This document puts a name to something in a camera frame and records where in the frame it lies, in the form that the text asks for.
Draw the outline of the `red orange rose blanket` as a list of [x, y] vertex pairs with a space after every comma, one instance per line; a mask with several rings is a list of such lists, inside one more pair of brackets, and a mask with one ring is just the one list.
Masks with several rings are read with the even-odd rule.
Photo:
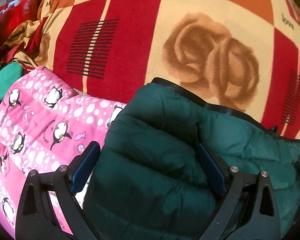
[[155, 77], [300, 139], [296, 0], [42, 0], [38, 65], [128, 102]]

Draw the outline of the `teal green garment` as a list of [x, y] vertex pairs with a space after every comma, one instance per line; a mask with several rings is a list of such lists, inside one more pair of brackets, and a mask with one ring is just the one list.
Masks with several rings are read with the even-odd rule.
[[4, 98], [5, 94], [23, 74], [23, 67], [17, 63], [12, 62], [0, 70], [0, 101]]

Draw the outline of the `pink penguin quilt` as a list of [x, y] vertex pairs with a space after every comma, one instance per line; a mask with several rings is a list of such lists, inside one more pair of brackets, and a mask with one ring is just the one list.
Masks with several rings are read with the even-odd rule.
[[79, 94], [46, 67], [19, 78], [0, 104], [0, 224], [15, 234], [26, 177], [69, 164], [92, 141], [104, 144], [124, 103]]

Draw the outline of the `red crumpled clothes pile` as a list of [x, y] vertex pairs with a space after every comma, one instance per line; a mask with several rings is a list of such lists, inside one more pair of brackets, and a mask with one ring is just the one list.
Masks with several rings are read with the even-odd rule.
[[10, 9], [8, 5], [0, 7], [0, 65], [4, 57], [1, 47], [20, 24], [37, 20], [40, 3], [41, 0], [21, 0]]

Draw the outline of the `dark green puffer jacket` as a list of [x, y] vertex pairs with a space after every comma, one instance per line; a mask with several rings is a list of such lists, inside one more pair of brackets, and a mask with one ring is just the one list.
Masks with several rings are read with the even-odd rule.
[[103, 239], [196, 239], [218, 206], [196, 147], [228, 166], [266, 171], [280, 239], [300, 236], [300, 140], [155, 78], [111, 123], [83, 210]]

